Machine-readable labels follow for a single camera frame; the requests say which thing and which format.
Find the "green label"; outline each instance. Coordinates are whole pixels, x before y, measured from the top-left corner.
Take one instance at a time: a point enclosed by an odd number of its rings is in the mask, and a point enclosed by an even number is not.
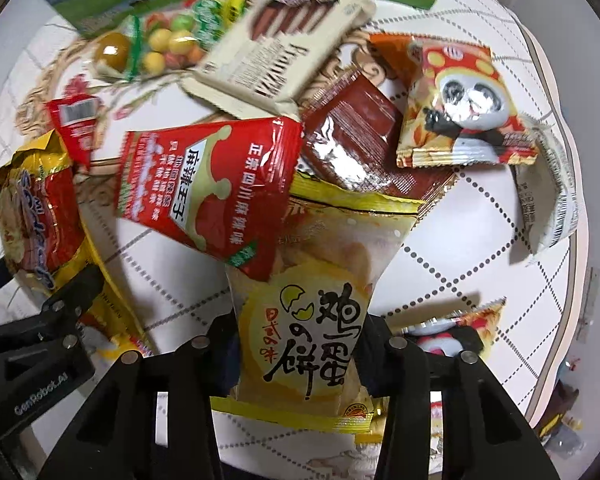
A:
[[[233,256],[230,256],[226,262],[232,267],[243,266],[246,262],[251,260],[256,255],[256,245],[256,240],[249,243],[248,245],[245,245]]]

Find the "white tablecloth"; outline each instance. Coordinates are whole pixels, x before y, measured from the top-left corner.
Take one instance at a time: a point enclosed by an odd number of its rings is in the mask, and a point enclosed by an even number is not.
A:
[[[555,82],[541,48],[496,0],[437,0],[428,11],[378,1],[378,12],[352,33],[326,72],[358,65],[399,107],[406,92],[366,46],[369,32],[416,32],[484,43],[521,112],[554,124],[578,179],[573,139],[561,120]],[[91,81],[80,57],[86,43],[59,16],[42,27],[22,53],[0,96],[0,165],[24,136],[45,130],[40,105],[68,84]],[[99,161],[78,190],[81,212],[107,269],[135,306],[160,351],[203,333],[231,308],[222,264],[144,227],[113,216],[112,173],[125,130],[178,126],[213,113],[180,90],[178,76],[103,88],[109,107],[99,131]],[[587,254],[586,212],[577,235],[535,260],[522,235],[522,213],[506,166],[458,171],[458,182],[406,238],[382,276],[370,312],[399,317],[437,302],[459,308],[506,297],[488,365],[526,417],[544,410],[555,369],[578,317]],[[374,455],[350,435],[326,435],[214,414],[221,457],[272,478],[364,478]]]

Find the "white package with barcode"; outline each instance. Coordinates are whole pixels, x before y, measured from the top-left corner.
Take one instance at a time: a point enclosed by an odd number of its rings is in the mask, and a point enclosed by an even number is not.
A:
[[[539,155],[532,166],[516,166],[516,184],[525,233],[533,254],[568,238],[578,226],[578,196],[573,168],[551,127],[523,117],[532,129]]]

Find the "barcode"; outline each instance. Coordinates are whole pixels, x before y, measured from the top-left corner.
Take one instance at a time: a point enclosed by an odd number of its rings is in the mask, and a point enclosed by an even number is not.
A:
[[[72,105],[60,105],[60,126],[79,123],[87,119],[95,119],[98,110],[98,100],[96,98],[80,101]]]

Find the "green candy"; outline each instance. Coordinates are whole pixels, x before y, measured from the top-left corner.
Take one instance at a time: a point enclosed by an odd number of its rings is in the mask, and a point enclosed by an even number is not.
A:
[[[171,20],[171,31],[177,32],[179,30],[193,30],[196,25],[196,19],[190,14],[178,14]]]

